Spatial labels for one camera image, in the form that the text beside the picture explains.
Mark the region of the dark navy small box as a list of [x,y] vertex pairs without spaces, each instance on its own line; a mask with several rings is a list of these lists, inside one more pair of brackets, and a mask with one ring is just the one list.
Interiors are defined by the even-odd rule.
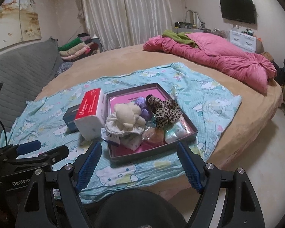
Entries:
[[74,120],[79,107],[80,105],[78,104],[68,108],[63,116],[63,120],[71,133],[78,132],[78,128],[76,127]]

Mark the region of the green wet wipes pack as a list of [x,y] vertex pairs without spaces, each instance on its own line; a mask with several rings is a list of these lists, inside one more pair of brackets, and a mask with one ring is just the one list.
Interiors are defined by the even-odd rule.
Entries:
[[182,139],[189,133],[190,131],[188,131],[187,128],[180,121],[178,121],[165,131],[164,140],[167,144],[169,144],[179,139]]

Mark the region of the white drawer cabinet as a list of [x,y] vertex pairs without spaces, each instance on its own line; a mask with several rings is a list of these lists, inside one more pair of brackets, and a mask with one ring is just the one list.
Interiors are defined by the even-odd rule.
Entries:
[[245,52],[262,53],[262,42],[254,36],[231,30],[229,33],[229,42]]

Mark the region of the floral white cloth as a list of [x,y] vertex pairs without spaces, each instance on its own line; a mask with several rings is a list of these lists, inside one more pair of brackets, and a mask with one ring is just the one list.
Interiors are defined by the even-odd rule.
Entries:
[[118,121],[116,114],[113,113],[109,115],[105,122],[106,131],[110,134],[118,135],[119,137],[124,137],[129,134],[141,135],[146,129],[146,125],[139,125],[136,123],[131,128],[126,127],[121,122]]

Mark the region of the white striped curtain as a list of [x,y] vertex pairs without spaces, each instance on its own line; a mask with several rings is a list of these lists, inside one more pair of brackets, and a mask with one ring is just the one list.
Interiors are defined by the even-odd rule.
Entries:
[[145,43],[172,29],[180,0],[82,0],[85,27],[104,50]]

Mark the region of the pink quilted duvet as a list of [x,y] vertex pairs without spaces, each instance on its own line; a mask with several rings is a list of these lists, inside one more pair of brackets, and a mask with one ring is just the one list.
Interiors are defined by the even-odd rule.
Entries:
[[143,50],[162,51],[214,68],[261,94],[267,93],[268,81],[277,76],[273,63],[264,56],[245,52],[220,36],[203,32],[186,36],[192,44],[181,44],[168,36],[155,36],[147,40]]

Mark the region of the cream plush bear purple bow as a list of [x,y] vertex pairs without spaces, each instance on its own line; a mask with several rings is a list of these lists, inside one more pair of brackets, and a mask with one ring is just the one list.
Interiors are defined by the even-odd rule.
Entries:
[[150,121],[153,113],[147,108],[146,100],[139,97],[134,102],[126,104],[115,104],[114,113],[119,122],[128,128],[138,123],[139,125],[146,125]]

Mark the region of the green garment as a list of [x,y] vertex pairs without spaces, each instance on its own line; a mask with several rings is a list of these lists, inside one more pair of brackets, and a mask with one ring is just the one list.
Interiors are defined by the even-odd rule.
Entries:
[[199,48],[195,41],[191,40],[184,32],[176,33],[172,30],[165,30],[161,36],[163,38],[171,38],[180,44],[189,45],[193,48]]

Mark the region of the stack of folded clothes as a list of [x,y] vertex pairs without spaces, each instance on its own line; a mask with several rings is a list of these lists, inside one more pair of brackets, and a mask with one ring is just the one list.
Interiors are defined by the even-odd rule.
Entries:
[[69,43],[58,48],[64,62],[74,62],[103,52],[100,39],[92,38],[88,33],[80,33]]

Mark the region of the red white tissue pack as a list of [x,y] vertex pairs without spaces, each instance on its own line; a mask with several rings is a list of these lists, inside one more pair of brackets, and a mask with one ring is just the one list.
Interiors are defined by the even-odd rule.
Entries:
[[106,96],[101,88],[91,89],[84,94],[74,122],[86,141],[101,136],[106,120]]

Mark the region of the leopard print cloth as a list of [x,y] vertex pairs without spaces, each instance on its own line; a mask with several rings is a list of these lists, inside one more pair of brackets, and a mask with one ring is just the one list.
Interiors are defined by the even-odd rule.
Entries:
[[155,116],[158,129],[173,125],[182,116],[180,106],[174,99],[161,100],[153,95],[148,95],[146,104]]

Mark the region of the orange sponge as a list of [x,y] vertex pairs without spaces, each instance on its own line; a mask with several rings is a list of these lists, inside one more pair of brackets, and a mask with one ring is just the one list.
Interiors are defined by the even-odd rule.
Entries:
[[161,146],[165,144],[164,136],[164,130],[150,127],[142,133],[142,142],[153,147]]

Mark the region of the blue white plastic packet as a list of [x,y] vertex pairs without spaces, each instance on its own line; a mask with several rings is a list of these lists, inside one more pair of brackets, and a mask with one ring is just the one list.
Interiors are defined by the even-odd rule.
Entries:
[[107,132],[105,128],[101,128],[101,138],[106,141],[108,144],[112,144],[114,146],[120,145],[120,138],[116,134],[112,134]]

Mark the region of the dark shallow box tray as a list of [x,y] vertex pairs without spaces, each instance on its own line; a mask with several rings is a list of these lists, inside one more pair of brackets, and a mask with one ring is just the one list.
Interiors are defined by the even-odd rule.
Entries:
[[[146,84],[146,85],[143,85],[143,87],[151,87],[154,84],[155,83]],[[187,130],[190,131],[190,133],[187,136],[185,136],[182,139],[179,139],[175,142],[172,142],[169,144],[167,144],[165,142],[164,145],[155,146],[155,147],[150,146],[146,143],[143,143],[142,134],[141,135],[129,134],[129,135],[126,135],[124,137],[119,137],[120,138],[120,145],[119,146],[114,146],[112,144],[108,144],[108,150],[109,150],[109,156],[111,158],[111,162],[114,164],[123,164],[123,163],[134,162],[135,160],[140,160],[142,158],[156,156],[156,155],[159,155],[161,153],[164,153],[165,151],[173,150],[176,148],[177,143],[179,143],[179,142],[185,142],[185,141],[194,142],[196,135],[198,133],[198,130],[183,111],[182,111],[182,116],[177,120],[177,122],[178,121],[180,121],[187,128]],[[167,127],[160,129],[160,130],[164,130],[164,132],[165,132],[167,129],[169,129],[173,125],[167,126]],[[150,127],[156,128],[156,122],[155,122],[154,114],[153,114],[151,120],[147,121],[147,123],[146,123],[146,129],[150,128]]]

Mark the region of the light blue cartoon blanket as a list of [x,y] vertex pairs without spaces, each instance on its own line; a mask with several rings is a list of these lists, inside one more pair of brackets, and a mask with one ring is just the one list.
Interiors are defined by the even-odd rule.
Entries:
[[[91,89],[101,88],[108,94],[149,83],[158,83],[193,122],[198,133],[196,141],[189,146],[207,161],[222,133],[233,120],[241,104],[241,97],[180,62],[121,76],[103,76],[39,101],[29,101],[11,131],[1,135],[0,147],[38,140],[41,143],[40,152],[43,153],[65,145],[69,149],[68,157],[53,166],[54,170],[59,170],[65,164],[74,162],[89,147],[89,142],[79,133],[68,131],[63,114],[69,107],[79,104],[85,92]],[[108,156],[108,144],[103,142],[102,156],[88,187],[80,193],[80,198],[83,203],[90,204],[122,189],[147,187],[183,174],[176,153],[170,152],[113,168]]]

